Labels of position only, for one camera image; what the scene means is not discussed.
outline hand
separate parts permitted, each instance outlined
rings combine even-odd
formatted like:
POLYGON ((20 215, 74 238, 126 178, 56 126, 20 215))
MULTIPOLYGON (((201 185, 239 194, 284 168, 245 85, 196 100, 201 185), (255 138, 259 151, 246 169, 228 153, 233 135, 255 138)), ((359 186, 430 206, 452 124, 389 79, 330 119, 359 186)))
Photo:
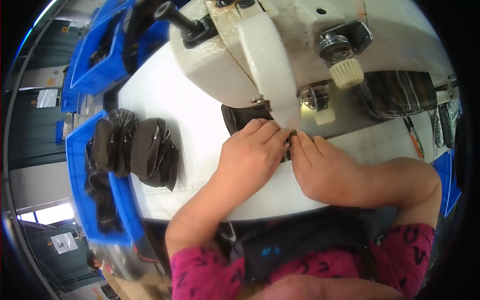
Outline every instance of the hand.
POLYGON ((293 173, 303 194, 332 205, 352 205, 363 187, 363 167, 320 136, 292 136, 293 173))
POLYGON ((244 202, 272 177, 288 149, 289 133, 274 121, 251 120, 223 143, 211 181, 227 191, 236 205, 244 202))

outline pink shirt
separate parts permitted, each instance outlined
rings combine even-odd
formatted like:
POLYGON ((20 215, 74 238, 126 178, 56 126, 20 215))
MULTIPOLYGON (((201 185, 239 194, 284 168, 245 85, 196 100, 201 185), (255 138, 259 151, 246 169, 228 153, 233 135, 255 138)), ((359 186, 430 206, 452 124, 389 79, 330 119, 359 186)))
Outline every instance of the pink shirt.
MULTIPOLYGON (((370 243, 380 279, 411 299, 422 283, 432 252, 434 229, 426 224, 392 227, 380 246, 370 243)), ((241 289, 244 259, 227 264, 225 258, 209 247, 189 247, 175 253, 172 268, 173 299, 230 300, 241 289)), ((303 273, 328 278, 359 278, 361 258, 356 250, 334 247, 311 252, 270 274, 270 282, 303 273)))

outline scissors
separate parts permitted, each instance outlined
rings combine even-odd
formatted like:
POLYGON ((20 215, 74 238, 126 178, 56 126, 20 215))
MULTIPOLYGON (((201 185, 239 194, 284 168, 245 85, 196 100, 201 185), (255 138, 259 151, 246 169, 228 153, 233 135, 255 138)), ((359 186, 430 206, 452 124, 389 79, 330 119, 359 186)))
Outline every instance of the scissors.
POLYGON ((410 138, 412 139, 413 145, 415 146, 415 150, 417 150, 417 155, 421 160, 424 161, 425 155, 423 152, 423 147, 420 143, 419 135, 415 130, 415 126, 413 126, 412 119, 410 117, 406 117, 406 118, 403 118, 403 122, 405 123, 405 126, 408 129, 408 133, 410 134, 410 138))

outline white table surface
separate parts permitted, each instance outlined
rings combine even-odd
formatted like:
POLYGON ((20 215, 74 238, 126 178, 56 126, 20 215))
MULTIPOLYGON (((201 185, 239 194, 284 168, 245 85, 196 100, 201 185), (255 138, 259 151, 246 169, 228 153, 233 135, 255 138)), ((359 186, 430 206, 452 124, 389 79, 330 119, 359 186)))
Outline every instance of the white table surface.
MULTIPOLYGON (((229 133, 221 104, 200 90, 180 71, 167 43, 125 84, 119 107, 134 110, 140 119, 163 118, 180 152, 177 184, 173 192, 151 188, 131 175, 131 185, 142 217, 170 220, 208 181, 218 165, 229 133)), ((411 117, 420 136, 425 161, 432 162, 444 149, 433 153, 432 126, 428 113, 411 117)), ((329 140, 364 164, 396 157, 418 158, 405 124, 394 119, 329 140)), ((282 216, 325 206, 303 196, 291 162, 282 163, 272 179, 252 198, 237 207, 228 220, 282 216)))

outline pile of brown garments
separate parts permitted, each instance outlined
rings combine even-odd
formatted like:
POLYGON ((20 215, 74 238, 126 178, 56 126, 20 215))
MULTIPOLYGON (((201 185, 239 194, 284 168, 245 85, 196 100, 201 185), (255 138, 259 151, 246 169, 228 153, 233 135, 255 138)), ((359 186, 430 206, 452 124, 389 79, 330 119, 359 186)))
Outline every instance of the pile of brown garments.
POLYGON ((108 180, 108 172, 125 177, 131 172, 152 187, 173 190, 177 181, 178 150, 165 120, 140 122, 128 109, 113 109, 98 120, 85 146, 85 193, 96 203, 98 230, 124 232, 108 180))

